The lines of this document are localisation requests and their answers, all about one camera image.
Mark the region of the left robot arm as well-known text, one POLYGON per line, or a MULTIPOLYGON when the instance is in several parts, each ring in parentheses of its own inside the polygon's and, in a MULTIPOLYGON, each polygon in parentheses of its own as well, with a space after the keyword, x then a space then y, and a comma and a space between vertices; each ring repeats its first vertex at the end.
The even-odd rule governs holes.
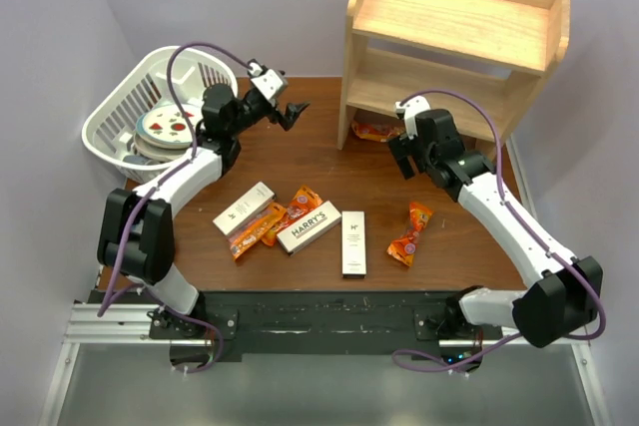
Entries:
POLYGON ((173 328, 183 337, 199 337, 210 325, 204 295, 175 264, 175 216, 233 167, 241 151, 242 132, 261 120, 288 131, 307 107, 307 103, 289 103, 281 111, 278 102, 269 101, 256 87, 241 98, 227 85, 209 87, 195 129, 196 151, 133 191, 109 193, 98 262, 145 287, 172 316, 173 328))

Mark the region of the white Harry's razor box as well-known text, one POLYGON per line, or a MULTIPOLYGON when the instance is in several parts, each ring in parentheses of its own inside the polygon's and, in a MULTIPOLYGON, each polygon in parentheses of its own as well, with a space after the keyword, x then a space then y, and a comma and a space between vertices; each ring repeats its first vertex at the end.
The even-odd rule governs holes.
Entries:
POLYGON ((324 235, 341 221, 341 212, 332 202, 325 202, 294 221, 277 234, 277 241, 288 255, 293 255, 324 235))

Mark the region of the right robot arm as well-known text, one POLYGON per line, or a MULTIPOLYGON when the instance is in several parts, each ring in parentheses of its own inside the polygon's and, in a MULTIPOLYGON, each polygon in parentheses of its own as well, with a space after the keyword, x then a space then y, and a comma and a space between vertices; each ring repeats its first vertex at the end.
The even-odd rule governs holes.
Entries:
POLYGON ((516 329, 544 347, 574 338, 576 330, 597 322, 587 339, 600 336, 607 318, 600 300, 603 271, 591 256, 579 258, 556 241, 504 186, 500 166, 466 150, 451 114, 431 109, 424 98, 397 103, 404 134, 389 147, 403 176, 427 174, 432 182, 492 235, 515 265, 525 287, 492 290, 471 287, 450 302, 447 332, 468 338, 480 325, 516 329))

